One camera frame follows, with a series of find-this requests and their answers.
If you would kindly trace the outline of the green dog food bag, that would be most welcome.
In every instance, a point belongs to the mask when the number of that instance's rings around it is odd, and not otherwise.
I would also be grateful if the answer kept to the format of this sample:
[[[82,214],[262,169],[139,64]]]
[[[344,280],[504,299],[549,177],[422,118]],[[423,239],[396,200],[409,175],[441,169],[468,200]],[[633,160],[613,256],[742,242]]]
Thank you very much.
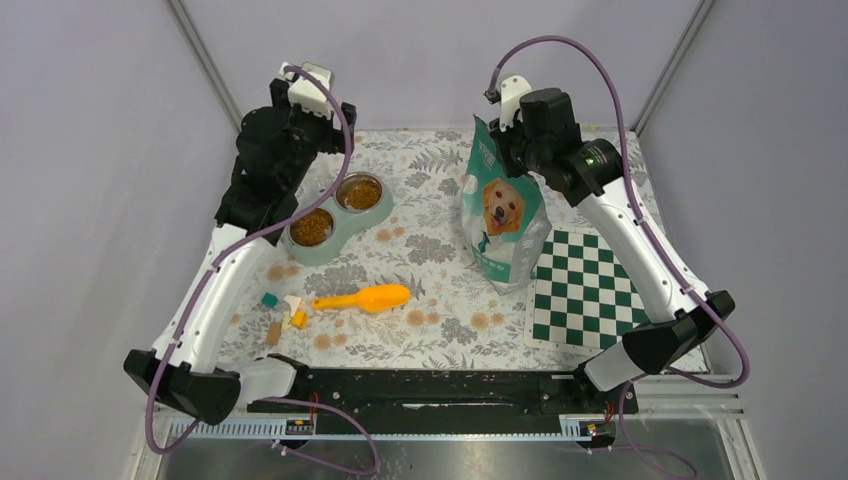
[[[464,243],[483,276],[500,295],[527,286],[552,226],[539,185],[506,175],[479,117],[460,198]]]

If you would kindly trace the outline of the orange plastic scoop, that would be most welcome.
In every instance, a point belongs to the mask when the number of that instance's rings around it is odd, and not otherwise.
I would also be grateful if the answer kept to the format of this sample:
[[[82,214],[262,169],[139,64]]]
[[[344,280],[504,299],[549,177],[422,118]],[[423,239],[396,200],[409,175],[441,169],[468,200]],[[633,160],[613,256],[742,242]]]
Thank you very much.
[[[314,310],[357,307],[367,313],[379,313],[403,306],[410,299],[410,290],[400,284],[375,285],[355,294],[316,298],[311,302]]]

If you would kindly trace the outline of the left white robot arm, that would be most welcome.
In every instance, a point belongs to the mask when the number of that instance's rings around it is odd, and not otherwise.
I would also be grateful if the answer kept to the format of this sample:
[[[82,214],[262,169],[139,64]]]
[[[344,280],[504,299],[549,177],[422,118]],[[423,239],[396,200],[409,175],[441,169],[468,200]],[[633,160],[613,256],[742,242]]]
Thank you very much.
[[[204,263],[178,312],[148,350],[128,353],[123,369],[161,404],[209,425],[236,408],[272,397],[296,411],[310,385],[279,356],[222,366],[219,351],[247,283],[282,230],[305,216],[297,191],[317,156],[352,155],[356,109],[330,96],[317,73],[270,84],[272,103],[246,114],[230,185],[221,199]]]

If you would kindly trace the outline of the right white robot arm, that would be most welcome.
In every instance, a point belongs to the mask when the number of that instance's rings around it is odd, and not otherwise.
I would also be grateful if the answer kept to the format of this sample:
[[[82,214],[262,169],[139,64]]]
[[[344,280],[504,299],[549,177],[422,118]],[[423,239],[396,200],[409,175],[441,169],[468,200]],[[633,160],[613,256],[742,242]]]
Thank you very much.
[[[591,222],[636,287],[648,318],[578,367],[573,396],[579,407],[601,410],[614,389],[669,370],[715,331],[727,330],[732,296],[707,287],[655,231],[626,154],[606,140],[582,139],[567,93],[521,87],[514,93],[492,89],[485,97],[500,108],[489,134],[505,173],[541,176]]]

